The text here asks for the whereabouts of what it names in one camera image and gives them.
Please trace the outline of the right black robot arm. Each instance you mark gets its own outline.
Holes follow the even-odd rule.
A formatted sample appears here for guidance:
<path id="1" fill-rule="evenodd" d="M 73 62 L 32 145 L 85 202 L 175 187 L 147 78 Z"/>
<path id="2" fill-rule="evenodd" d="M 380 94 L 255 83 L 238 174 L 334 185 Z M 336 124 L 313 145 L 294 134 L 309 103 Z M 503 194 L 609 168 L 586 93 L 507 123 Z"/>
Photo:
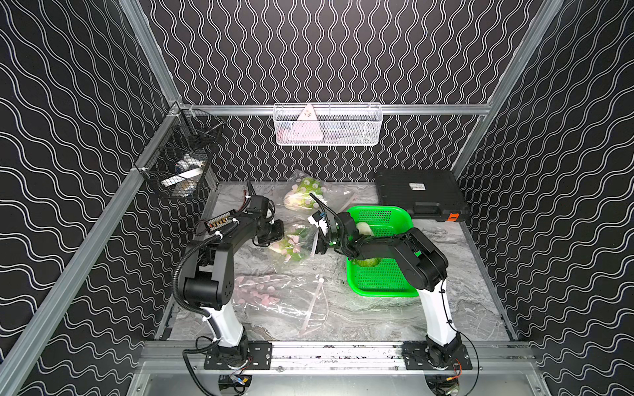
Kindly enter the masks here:
<path id="1" fill-rule="evenodd" d="M 404 233 L 375 237 L 362 234 L 348 212 L 336 213 L 316 195 L 310 194 L 319 206 L 309 217 L 318 229 L 316 252 L 328 249 L 349 260 L 374 258 L 396 261 L 405 280 L 419 295 L 427 323 L 424 356 L 437 370 L 455 364 L 471 368 L 467 349 L 452 320 L 446 290 L 448 260 L 446 256 L 417 228 Z"/>

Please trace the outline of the green plastic basket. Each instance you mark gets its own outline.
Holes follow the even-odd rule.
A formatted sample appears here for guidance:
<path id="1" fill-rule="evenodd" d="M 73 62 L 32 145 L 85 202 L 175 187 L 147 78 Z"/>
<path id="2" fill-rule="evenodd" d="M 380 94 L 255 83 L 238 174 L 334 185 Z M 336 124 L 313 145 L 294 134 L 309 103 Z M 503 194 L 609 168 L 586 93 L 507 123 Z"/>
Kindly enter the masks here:
<path id="1" fill-rule="evenodd" d="M 353 206 L 348 214 L 355 223 L 367 224 L 372 235 L 389 239 L 414 227 L 408 212 L 397 206 Z M 405 278 L 394 252 L 386 246 L 372 247 L 358 260 L 346 262 L 350 289 L 368 298 L 417 298 L 419 296 Z"/>

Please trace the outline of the zip-top bag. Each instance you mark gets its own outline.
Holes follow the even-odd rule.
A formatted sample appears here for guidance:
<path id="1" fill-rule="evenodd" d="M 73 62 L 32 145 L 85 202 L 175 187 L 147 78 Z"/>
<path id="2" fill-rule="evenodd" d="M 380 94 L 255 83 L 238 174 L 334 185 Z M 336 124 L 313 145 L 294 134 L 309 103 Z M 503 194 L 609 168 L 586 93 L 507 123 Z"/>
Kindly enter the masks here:
<path id="1" fill-rule="evenodd" d="M 233 303 L 244 323 L 267 330 L 274 338 L 305 338 L 322 330 L 330 318 L 321 275 L 239 276 Z"/>

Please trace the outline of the bagged chinese cabbage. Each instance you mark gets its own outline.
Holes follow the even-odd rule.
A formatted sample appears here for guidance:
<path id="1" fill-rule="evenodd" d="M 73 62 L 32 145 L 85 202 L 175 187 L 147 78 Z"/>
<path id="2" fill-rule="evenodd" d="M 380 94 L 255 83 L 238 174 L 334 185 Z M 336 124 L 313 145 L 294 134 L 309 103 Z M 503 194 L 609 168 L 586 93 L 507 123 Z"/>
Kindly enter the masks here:
<path id="1" fill-rule="evenodd" d="M 306 221 L 285 223 L 282 238 L 268 247 L 273 265 L 294 267 L 305 261 L 312 254 L 316 233 L 317 227 Z"/>
<path id="2" fill-rule="evenodd" d="M 356 189 L 348 184 L 322 181 L 308 173 L 295 170 L 278 194 L 279 205 L 289 211 L 311 214 L 320 208 L 312 195 L 330 209 L 340 212 L 353 201 Z"/>

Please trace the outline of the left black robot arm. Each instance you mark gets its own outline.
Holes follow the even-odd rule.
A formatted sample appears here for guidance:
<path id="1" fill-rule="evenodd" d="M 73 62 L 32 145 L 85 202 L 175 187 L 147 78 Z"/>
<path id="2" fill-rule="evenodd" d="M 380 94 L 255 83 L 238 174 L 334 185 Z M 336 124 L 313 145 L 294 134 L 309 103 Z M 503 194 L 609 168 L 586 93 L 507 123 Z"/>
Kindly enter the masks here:
<path id="1" fill-rule="evenodd" d="M 284 224 L 275 218 L 272 200 L 246 183 L 244 204 L 211 220 L 209 237 L 185 252 L 173 273 L 173 298 L 180 308 L 201 316 L 214 333 L 201 354 L 221 366 L 239 368 L 249 359 L 249 340 L 233 308 L 234 254 L 247 242 L 269 247 L 284 237 Z"/>

